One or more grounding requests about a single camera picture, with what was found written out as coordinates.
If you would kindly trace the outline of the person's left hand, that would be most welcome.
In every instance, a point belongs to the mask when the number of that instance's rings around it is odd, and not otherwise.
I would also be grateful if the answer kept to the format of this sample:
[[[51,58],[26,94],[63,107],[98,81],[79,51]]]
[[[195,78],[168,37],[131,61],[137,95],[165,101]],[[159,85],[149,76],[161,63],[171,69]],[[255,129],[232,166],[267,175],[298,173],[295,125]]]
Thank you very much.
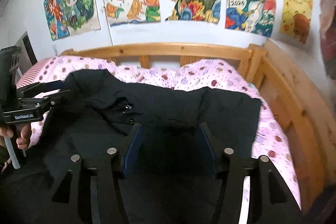
[[[5,138],[12,138],[16,135],[18,148],[27,149],[30,145],[30,137],[32,135],[31,124],[15,124],[10,126],[1,124],[0,134],[1,147],[5,147]]]

